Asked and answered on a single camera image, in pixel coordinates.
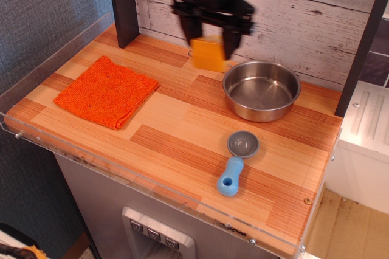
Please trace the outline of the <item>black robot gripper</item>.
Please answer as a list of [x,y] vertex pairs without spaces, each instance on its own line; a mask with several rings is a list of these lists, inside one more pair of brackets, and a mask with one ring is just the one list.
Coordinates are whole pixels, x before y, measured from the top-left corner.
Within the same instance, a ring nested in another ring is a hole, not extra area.
[[203,23],[223,28],[226,60],[239,48],[241,35],[253,32],[254,7],[245,0],[173,0],[187,42],[203,36]]

